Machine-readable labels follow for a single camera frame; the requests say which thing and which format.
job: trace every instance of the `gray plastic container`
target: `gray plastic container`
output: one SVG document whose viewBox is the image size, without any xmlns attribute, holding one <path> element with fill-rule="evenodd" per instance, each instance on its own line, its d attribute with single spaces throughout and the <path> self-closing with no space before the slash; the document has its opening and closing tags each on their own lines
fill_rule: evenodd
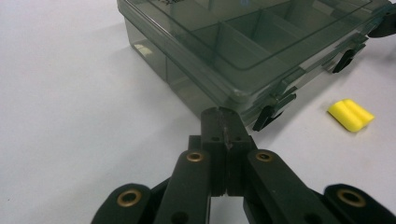
<svg viewBox="0 0 396 224">
<path fill-rule="evenodd" d="M 276 114 L 320 67 L 332 70 L 391 7 L 385 0 L 118 0 L 131 46 L 199 116 L 246 125 Z"/>
</svg>

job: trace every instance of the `brass insert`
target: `brass insert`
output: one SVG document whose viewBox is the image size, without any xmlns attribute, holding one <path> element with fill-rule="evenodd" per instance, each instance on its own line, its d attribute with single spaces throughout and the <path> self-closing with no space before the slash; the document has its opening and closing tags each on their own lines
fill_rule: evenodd
<svg viewBox="0 0 396 224">
<path fill-rule="evenodd" d="M 364 198 L 359 193 L 350 189 L 339 189 L 337 191 L 337 197 L 344 203 L 354 207 L 364 207 L 366 205 Z"/>
<path fill-rule="evenodd" d="M 192 152 L 189 155 L 187 155 L 187 160 L 189 161 L 201 161 L 204 159 L 204 155 L 198 152 Z"/>
<path fill-rule="evenodd" d="M 259 161 L 272 161 L 273 157 L 269 153 L 259 152 L 256 154 L 256 159 Z"/>
<path fill-rule="evenodd" d="M 120 196 L 117 198 L 117 203 L 121 207 L 130 207 L 137 204 L 142 198 L 142 193 L 140 193 L 137 189 L 128 189 L 125 190 Z"/>
</svg>

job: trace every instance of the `yellow sponge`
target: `yellow sponge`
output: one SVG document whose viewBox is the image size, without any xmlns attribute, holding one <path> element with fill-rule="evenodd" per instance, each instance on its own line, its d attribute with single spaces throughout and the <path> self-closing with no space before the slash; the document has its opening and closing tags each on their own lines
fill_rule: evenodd
<svg viewBox="0 0 396 224">
<path fill-rule="evenodd" d="M 375 116 L 350 99 L 345 99 L 330 106 L 327 110 L 350 132 L 360 131 Z"/>
</svg>

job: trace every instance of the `white surface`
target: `white surface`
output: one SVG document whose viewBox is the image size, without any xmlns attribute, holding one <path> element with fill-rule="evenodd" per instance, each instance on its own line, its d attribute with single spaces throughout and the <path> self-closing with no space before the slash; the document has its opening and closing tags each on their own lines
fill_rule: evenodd
<svg viewBox="0 0 396 224">
<path fill-rule="evenodd" d="M 305 184 L 346 183 L 396 213 L 396 35 L 322 74 L 252 133 Z M 349 133 L 326 113 L 352 98 L 376 115 Z M 128 43 L 115 0 L 0 2 L 0 223 L 89 223 L 115 188 L 167 178 L 200 121 Z M 213 199 L 211 223 L 247 223 Z"/>
</svg>

